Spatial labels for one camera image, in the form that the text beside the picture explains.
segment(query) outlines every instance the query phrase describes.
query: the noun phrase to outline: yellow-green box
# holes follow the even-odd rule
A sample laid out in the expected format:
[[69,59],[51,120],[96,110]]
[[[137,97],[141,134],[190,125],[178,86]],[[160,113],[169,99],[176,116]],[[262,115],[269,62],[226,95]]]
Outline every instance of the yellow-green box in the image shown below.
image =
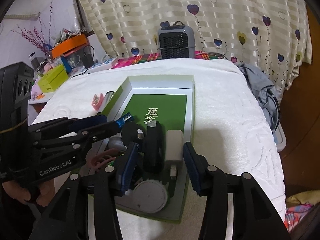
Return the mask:
[[44,74],[43,77],[38,81],[38,85],[41,91],[44,93],[54,92],[68,78],[69,77],[65,68],[61,64]]

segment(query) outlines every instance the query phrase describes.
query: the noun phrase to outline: space heater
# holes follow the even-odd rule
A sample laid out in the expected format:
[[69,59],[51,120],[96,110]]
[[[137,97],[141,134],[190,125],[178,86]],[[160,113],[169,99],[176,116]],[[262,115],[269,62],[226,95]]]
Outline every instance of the space heater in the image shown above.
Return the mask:
[[196,45],[193,30],[182,22],[180,22],[181,25],[177,25],[178,22],[162,27],[158,31],[159,51],[162,59],[195,57]]

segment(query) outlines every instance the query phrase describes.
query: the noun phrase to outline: curtain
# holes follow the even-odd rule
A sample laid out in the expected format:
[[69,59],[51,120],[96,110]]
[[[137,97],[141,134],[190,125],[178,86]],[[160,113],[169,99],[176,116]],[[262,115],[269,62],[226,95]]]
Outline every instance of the curtain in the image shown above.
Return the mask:
[[259,67],[282,95],[311,63],[304,0],[79,0],[103,48],[119,58],[158,52],[157,31],[190,26],[196,50]]

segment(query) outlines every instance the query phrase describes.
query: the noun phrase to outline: white towel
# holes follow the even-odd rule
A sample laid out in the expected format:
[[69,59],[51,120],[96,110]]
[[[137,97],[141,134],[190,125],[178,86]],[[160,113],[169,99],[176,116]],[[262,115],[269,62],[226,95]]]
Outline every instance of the white towel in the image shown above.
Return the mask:
[[[244,76],[227,60],[168,59],[78,76],[57,90],[35,122],[94,115],[94,94],[115,91],[127,76],[150,74],[194,75],[196,152],[226,173],[250,172],[284,219],[284,176],[271,130]],[[198,239],[205,201],[189,186],[179,225],[118,211],[123,238]],[[229,204],[231,214],[232,202]],[[228,216],[226,239],[231,239],[231,233],[232,220]]]

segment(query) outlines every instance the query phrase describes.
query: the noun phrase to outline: colorful blanket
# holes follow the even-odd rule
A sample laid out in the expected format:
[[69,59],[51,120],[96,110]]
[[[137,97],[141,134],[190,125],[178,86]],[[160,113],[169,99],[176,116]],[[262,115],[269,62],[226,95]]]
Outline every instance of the colorful blanket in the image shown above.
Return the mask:
[[[223,57],[218,57],[215,55],[208,54],[206,52],[201,53],[201,51],[196,51],[196,58],[199,59],[217,59],[217,58],[223,58]],[[140,55],[140,56],[133,56],[129,58],[124,58],[120,59],[118,64],[114,68],[121,68],[125,66],[130,66],[130,65],[135,65],[138,63],[144,63],[144,62],[149,62],[149,61],[155,61],[161,59],[161,56],[159,53],[151,53],[151,54],[145,54],[145,55]]]

